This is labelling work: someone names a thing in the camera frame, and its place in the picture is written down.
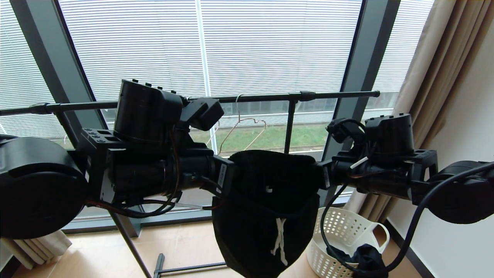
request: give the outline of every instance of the perforated basket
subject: perforated basket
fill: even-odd
[[[326,253],[326,245],[321,236],[320,220],[324,208],[320,208],[317,214],[314,235],[307,249],[307,261],[312,270],[321,278],[347,278],[353,272],[342,266],[335,258]],[[372,232],[377,226],[381,226],[386,232],[386,241],[379,246]],[[384,251],[389,242],[389,232],[381,223],[375,223],[364,217],[339,208],[330,208],[324,219],[324,231],[331,246],[353,256],[357,248],[363,244],[374,246],[380,253]],[[349,263],[351,267],[358,264]]]

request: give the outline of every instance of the black baseboard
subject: black baseboard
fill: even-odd
[[[12,256],[12,258],[8,260],[7,264],[0,271],[0,278],[12,278],[20,266],[21,262],[19,262],[16,257]]]
[[[393,225],[391,225],[391,223],[389,223],[389,221],[387,220],[384,222],[384,226],[386,226],[389,231],[389,235],[396,242],[396,244],[398,246],[402,246],[404,240],[401,237],[400,233],[395,229],[395,227],[393,227]],[[435,278],[434,275],[432,275],[429,269],[424,265],[419,257],[417,257],[417,255],[411,248],[408,248],[407,258],[412,263],[413,267],[415,267],[415,269],[418,271],[420,276],[422,276],[423,278]]]

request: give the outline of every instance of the green lawn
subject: green lawn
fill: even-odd
[[[294,125],[290,147],[323,147],[326,143],[326,138],[328,137],[325,127],[325,124]],[[262,131],[262,129],[263,127],[236,128],[225,141],[222,153],[243,150],[259,134],[259,132]],[[216,132],[218,149],[229,131],[230,128],[224,128]],[[264,131],[249,149],[283,149],[286,132],[286,125],[268,126],[266,131]],[[206,142],[209,140],[209,132],[191,131],[190,134],[192,139],[197,142]]]

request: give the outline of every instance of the curtain fold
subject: curtain fold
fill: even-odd
[[[33,269],[36,264],[42,265],[55,256],[62,256],[72,245],[60,230],[33,239],[2,238],[1,242],[27,269]]]
[[[493,14],[490,0],[434,2],[393,110],[411,114],[415,148],[426,148],[440,130],[447,100],[454,97],[454,85],[475,57],[475,45],[482,42]],[[383,222],[396,201],[355,192],[345,209]]]

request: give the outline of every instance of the wooden floor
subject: wooden floor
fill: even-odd
[[[21,267],[15,278],[134,278],[144,277],[131,252],[118,232],[69,235],[72,246],[61,257],[38,265],[33,270]],[[148,270],[153,273],[159,253],[164,253],[165,269],[223,262],[216,244],[211,222],[166,227],[144,228],[134,239]],[[398,252],[390,242],[383,259],[389,264]],[[228,268],[195,273],[175,274],[174,278],[242,277]],[[280,275],[281,278],[317,278],[305,254]],[[419,278],[405,259],[390,278]]]

